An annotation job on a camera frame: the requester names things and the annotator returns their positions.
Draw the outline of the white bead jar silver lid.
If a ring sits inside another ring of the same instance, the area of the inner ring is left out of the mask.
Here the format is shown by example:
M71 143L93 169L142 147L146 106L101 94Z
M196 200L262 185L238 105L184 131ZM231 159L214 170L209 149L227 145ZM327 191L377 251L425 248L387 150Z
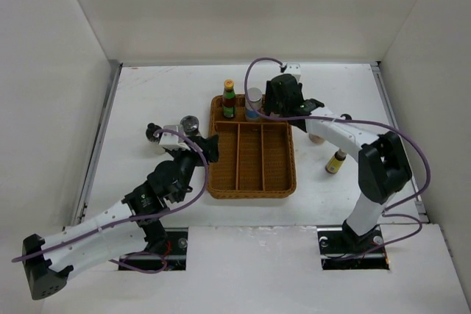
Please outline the white bead jar silver lid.
M258 121L263 103L263 94L258 88L249 88L245 94L246 121Z

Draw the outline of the clear jar grey lid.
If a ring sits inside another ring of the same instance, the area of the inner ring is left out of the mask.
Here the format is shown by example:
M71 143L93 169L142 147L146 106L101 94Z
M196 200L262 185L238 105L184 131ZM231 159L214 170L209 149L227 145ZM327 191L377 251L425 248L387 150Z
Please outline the clear jar grey lid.
M200 136L199 119L194 115L186 115L180 120L180 125L187 137Z

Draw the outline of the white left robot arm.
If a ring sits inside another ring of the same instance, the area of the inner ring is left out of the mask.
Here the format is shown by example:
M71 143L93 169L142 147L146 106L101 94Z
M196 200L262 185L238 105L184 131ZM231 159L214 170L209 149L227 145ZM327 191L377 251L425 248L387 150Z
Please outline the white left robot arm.
M195 168L208 168L219 158L218 135L184 137L179 147L167 147L170 160L159 163L146 180L112 207L81 224L47 237L24 238L17 262L24 267L32 299L42 300L62 290L68 280L125 254L157 254L167 240L160 219L187 207Z

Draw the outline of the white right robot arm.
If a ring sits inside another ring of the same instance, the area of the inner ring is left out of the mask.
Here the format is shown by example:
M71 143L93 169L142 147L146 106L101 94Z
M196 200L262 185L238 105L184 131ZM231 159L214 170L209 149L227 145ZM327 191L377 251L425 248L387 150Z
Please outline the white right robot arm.
M348 251L360 251L391 197L412 177L399 135L360 129L322 102L305 99L302 84L291 74L281 74L266 83L264 112L323 138L357 162L361 195L342 224L341 243Z

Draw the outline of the red sauce bottle yellow cap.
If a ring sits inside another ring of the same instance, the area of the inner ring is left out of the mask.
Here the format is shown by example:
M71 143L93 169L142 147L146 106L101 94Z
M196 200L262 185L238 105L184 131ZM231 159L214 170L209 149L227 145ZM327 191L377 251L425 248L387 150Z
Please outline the red sauce bottle yellow cap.
M230 79L224 81L222 112L225 118L231 119L236 116L236 93L234 91L234 82Z

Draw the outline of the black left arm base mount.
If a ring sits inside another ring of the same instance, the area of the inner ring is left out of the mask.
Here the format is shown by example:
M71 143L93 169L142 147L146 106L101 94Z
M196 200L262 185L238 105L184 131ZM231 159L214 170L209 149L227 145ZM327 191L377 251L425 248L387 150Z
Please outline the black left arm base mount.
M118 270L156 274L184 271L188 251L188 227L165 228L166 236L150 250L125 254L117 260Z

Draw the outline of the white bottle black cap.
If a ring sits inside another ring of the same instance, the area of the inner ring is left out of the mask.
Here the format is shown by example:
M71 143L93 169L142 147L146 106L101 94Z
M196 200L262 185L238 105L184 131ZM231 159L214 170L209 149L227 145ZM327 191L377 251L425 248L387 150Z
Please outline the white bottle black cap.
M156 135L156 131L161 130L161 127L154 123L148 123L145 131L146 139L149 141L152 150L157 155L162 155L165 153L165 150L160 145L160 136L161 134L158 133Z

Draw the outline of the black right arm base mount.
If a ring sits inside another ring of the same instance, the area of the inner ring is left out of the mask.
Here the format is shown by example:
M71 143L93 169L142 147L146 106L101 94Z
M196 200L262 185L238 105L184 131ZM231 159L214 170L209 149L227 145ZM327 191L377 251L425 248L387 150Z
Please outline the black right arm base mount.
M340 226L320 227L317 237L323 270L389 270L379 226L359 243L350 243Z

